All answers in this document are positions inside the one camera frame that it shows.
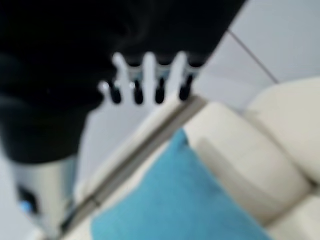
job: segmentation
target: sofa cushion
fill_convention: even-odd
[[[266,90],[249,106],[245,117],[320,184],[320,77]]]
[[[184,129],[190,146],[233,199],[262,224],[292,208],[310,183],[273,142],[220,103],[210,103]]]
[[[308,196],[267,229],[274,240],[319,240],[320,196]]]

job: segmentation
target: blue pillow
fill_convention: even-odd
[[[92,221],[93,240],[270,240],[224,192],[180,129],[141,185]]]

